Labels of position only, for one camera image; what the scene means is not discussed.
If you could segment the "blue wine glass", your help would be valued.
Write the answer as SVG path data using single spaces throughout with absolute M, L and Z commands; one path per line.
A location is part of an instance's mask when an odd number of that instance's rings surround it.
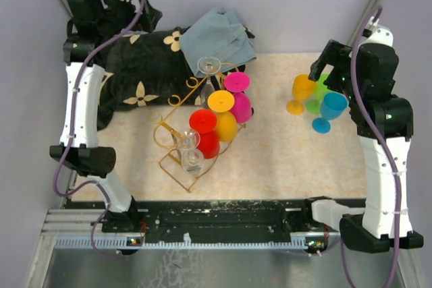
M 319 134 L 326 134 L 331 129 L 330 121 L 337 119 L 345 111 L 348 101 L 343 94 L 330 92 L 323 97 L 319 108 L 320 116 L 312 122 L 313 129 Z

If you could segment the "green wine glass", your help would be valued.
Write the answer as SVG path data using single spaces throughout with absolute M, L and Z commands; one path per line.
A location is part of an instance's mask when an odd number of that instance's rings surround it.
M 316 82 L 317 87 L 313 92 L 314 98 L 308 100 L 306 103 L 306 110 L 313 115 L 320 114 L 320 106 L 322 100 L 324 99 L 325 95 L 331 93 L 331 90 L 328 89 L 326 85 L 324 85 L 324 81 L 328 78 L 328 76 L 329 74 L 321 74 L 320 78 Z

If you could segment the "clear wine glass back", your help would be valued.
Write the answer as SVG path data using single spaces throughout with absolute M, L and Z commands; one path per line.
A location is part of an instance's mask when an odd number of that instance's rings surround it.
M 211 77 L 217 74 L 221 69 L 221 62 L 216 57 L 201 57 L 197 63 L 198 70 L 206 75 L 207 79 L 200 94 L 201 105 L 207 107 L 209 97 L 214 93 L 215 88 L 211 82 Z

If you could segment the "magenta wine glass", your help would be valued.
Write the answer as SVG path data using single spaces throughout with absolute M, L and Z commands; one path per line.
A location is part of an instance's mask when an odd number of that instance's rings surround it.
M 236 118 L 237 123 L 246 123 L 252 117 L 252 104 L 245 94 L 250 86 L 250 78 L 244 72 L 229 74 L 224 81 L 225 89 L 234 96 L 234 105 L 229 110 Z

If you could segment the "orange yellow wine glass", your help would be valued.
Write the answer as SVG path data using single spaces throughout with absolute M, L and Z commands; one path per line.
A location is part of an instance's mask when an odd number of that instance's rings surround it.
M 217 118 L 214 130 L 221 142 L 230 142 L 237 136 L 237 121 L 230 112 L 234 103 L 233 94 L 226 90 L 217 90 L 208 99 L 208 106 Z

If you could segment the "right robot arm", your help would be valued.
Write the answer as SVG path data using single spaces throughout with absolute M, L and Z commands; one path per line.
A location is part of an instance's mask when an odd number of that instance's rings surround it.
M 361 109 L 352 89 L 351 54 L 351 47 L 330 40 L 311 65 L 309 78 L 316 81 L 326 65 L 332 66 L 324 84 L 332 94 L 348 99 L 366 165 L 365 207 L 350 208 L 324 196 L 309 198 L 302 225 L 309 231 L 329 225 L 340 232 L 348 249 L 358 252 L 381 253 L 394 246 L 421 248 L 424 238 L 412 228 L 406 203 L 414 114 L 411 104 L 392 92 L 399 57 L 389 45 L 359 46 L 354 80 L 365 106 Z

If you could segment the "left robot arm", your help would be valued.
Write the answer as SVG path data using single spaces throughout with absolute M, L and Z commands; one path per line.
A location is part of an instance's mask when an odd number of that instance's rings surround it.
M 109 46 L 130 31 L 152 32 L 161 18 L 148 0 L 67 0 L 63 60 L 67 74 L 67 107 L 63 131 L 49 155 L 99 188 L 105 201 L 103 231 L 131 232 L 140 224 L 135 199 L 115 171 L 116 152 L 99 145 L 97 113 Z

